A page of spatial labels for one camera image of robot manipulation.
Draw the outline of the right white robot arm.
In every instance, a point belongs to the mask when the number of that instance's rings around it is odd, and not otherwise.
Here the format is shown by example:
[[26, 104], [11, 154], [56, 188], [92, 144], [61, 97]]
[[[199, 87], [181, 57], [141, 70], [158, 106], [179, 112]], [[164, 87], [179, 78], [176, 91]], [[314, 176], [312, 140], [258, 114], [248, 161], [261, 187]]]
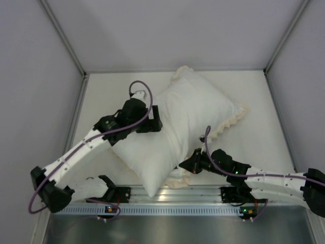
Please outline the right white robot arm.
[[318, 169], [278, 174], [237, 162], [221, 149], [208, 154], [200, 148], [179, 166], [193, 174], [205, 170], [224, 176], [236, 188], [238, 202], [264, 199], [292, 203], [324, 217], [324, 173]]

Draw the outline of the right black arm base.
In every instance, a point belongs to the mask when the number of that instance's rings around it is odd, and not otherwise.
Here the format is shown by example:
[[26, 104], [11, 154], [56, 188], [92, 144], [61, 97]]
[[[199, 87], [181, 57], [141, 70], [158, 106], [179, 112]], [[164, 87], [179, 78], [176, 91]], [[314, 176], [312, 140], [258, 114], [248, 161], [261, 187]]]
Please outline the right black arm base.
[[251, 195], [250, 189], [237, 187], [221, 187], [220, 193], [223, 203], [255, 203], [255, 198]]

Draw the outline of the white pillowcase with cream ruffle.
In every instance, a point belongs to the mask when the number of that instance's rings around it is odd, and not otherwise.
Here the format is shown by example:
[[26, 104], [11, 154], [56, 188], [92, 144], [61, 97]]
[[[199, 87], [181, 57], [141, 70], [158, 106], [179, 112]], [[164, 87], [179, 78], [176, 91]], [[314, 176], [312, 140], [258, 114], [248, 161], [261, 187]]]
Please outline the white pillowcase with cream ruffle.
[[247, 111], [187, 66], [176, 71], [173, 83], [154, 103], [159, 109], [162, 128], [188, 131], [187, 156], [201, 146], [199, 137], [204, 135], [207, 126], [211, 127], [209, 138], [214, 139], [225, 128], [236, 124]]

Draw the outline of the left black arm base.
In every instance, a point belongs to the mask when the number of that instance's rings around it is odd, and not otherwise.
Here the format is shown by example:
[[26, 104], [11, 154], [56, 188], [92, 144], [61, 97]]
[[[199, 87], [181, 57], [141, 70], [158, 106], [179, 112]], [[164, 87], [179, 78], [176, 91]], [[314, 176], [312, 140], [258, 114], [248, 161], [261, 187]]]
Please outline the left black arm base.
[[103, 197], [86, 199], [86, 202], [101, 201], [108, 203], [129, 203], [131, 197], [130, 187], [114, 187], [106, 191]]

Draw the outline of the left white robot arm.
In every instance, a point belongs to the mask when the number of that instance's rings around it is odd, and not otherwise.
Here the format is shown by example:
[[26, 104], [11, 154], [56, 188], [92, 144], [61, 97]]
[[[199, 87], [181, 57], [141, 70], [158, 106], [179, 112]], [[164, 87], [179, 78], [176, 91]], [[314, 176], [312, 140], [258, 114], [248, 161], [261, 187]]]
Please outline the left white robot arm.
[[73, 201], [110, 201], [115, 196], [116, 186], [107, 176], [90, 176], [80, 186], [72, 187], [73, 176], [129, 134], [156, 133], [162, 127], [157, 105], [147, 107], [142, 100], [130, 98], [115, 114], [101, 117], [88, 134], [61, 158], [44, 168], [37, 166], [30, 172], [36, 194], [51, 213], [63, 210]]

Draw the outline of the white pillow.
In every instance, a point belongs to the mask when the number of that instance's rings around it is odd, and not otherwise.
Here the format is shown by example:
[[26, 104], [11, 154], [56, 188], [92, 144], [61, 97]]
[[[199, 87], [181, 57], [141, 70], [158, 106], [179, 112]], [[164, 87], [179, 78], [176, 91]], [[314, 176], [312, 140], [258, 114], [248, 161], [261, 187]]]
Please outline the white pillow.
[[189, 173], [178, 168], [188, 154], [188, 131], [167, 127], [160, 132], [131, 133], [112, 150], [138, 176], [149, 197], [161, 186], [179, 189], [190, 183]]

